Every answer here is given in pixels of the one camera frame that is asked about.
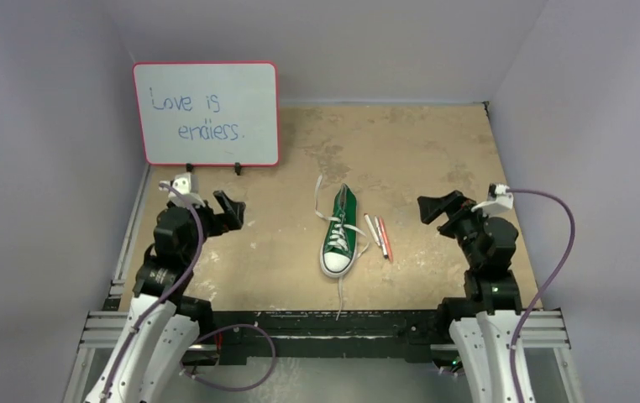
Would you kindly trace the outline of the white shoelace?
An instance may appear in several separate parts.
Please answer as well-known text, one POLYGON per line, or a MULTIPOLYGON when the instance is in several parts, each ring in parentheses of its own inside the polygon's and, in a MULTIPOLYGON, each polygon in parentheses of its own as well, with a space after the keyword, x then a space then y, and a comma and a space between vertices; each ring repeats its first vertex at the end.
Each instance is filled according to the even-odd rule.
MULTIPOLYGON (((323 221, 328 225, 328 222, 327 222, 327 221, 325 221, 325 220, 323 219, 323 217, 329 217, 329 216, 331 216, 331 215, 332 215, 332 212, 333 212, 333 209, 332 209, 332 212, 331 212, 329 215, 323 214, 323 213, 319 210, 319 205, 318 205, 318 204, 319 204, 319 191, 320 191, 320 187, 321 187, 322 183, 323 183, 323 175, 320 175, 320 176, 317 178, 317 182, 316 182, 315 189, 314 189, 314 212, 315 212, 315 214, 316 214, 316 216, 317 216, 317 217, 319 217, 320 219, 322 219, 322 220, 323 220, 323 221)), ((367 237, 367 234, 365 233, 365 231, 363 231, 363 230, 359 227, 359 224, 358 224, 358 214, 357 214, 357 231, 358 231, 358 237, 357 237, 357 251, 358 251, 359 253, 357 254, 356 260, 357 260, 357 259, 358 259, 358 258, 359 258, 359 257, 360 257, 360 256, 361 256, 361 255, 366 251, 366 250, 367 250, 367 248, 369 247, 369 244, 368 244, 368 243, 367 243, 364 247, 361 247, 361 248, 358 246, 359 238, 360 238, 360 237, 365 237, 365 238, 367 237)), ((320 252, 321 252, 321 247, 320 247, 320 249, 319 249, 319 265, 320 265, 320 252)), ((338 311, 337 311, 336 316, 335 316, 335 319, 336 319, 336 320, 338 320, 338 319, 340 318, 340 315, 341 315, 341 313, 342 313, 342 312, 343 312, 343 310, 344 310, 344 303, 345 303, 345 298, 344 298, 344 279, 345 279, 346 275, 350 272, 350 270, 353 268, 354 263, 353 263, 353 265, 351 266, 351 268, 349 269, 349 271, 348 271, 345 275, 343 275, 342 277, 340 277, 340 278, 330 278, 330 277, 328 277, 328 276, 326 275, 328 278, 336 280, 336 282, 337 282, 337 286, 338 286, 338 311)))

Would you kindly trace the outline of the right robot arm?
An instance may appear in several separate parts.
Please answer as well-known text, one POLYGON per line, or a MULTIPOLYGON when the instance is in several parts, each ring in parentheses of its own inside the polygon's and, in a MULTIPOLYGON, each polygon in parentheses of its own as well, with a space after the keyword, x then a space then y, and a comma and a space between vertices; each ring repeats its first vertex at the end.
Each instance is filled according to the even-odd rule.
POLYGON ((512 208, 512 196, 493 188, 478 203, 459 191, 446 196, 420 196, 420 219, 447 220, 438 233, 455 240, 466 258, 463 298, 446 297, 438 306, 437 334, 453 342, 475 402, 532 402, 519 322, 522 298, 511 260, 517 228, 500 216, 512 208))

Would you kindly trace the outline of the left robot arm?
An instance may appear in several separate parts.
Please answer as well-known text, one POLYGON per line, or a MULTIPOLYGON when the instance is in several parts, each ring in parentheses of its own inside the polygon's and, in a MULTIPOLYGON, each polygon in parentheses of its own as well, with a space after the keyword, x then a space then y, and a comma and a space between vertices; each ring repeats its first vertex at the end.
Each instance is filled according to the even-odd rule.
POLYGON ((214 332, 210 301, 185 296, 203 243, 240 230, 246 205, 213 193, 222 211, 182 191, 156 218, 123 330, 86 402, 153 402, 176 372, 191 343, 214 332))

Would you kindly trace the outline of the green canvas sneaker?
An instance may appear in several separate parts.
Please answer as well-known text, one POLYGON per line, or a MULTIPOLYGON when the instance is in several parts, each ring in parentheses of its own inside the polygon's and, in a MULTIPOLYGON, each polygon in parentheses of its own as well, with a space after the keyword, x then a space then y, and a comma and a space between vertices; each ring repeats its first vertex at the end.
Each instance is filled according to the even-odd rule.
POLYGON ((333 200, 333 212, 323 217, 328 222, 320 252, 320 266, 330 278, 345 275, 357 254, 357 198, 349 186, 342 184, 333 200))

